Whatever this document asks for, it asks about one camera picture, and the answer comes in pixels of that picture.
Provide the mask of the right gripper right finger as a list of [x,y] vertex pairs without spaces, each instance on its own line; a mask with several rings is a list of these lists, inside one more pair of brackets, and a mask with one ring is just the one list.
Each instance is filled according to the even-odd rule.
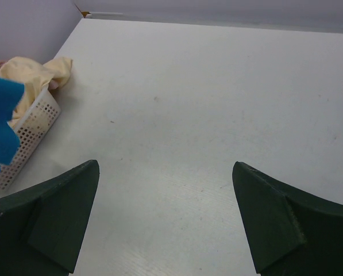
[[343,275],[343,205],[243,162],[232,181],[257,274]]

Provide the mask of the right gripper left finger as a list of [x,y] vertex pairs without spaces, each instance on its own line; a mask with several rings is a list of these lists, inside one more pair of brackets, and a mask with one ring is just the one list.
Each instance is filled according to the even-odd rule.
[[0,275],[74,272],[99,183],[89,160],[0,198]]

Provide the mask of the bright blue t shirt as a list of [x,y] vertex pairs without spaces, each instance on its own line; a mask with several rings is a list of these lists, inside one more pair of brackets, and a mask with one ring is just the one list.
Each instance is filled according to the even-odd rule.
[[20,146],[9,121],[23,94],[23,84],[0,78],[0,165],[10,164]]

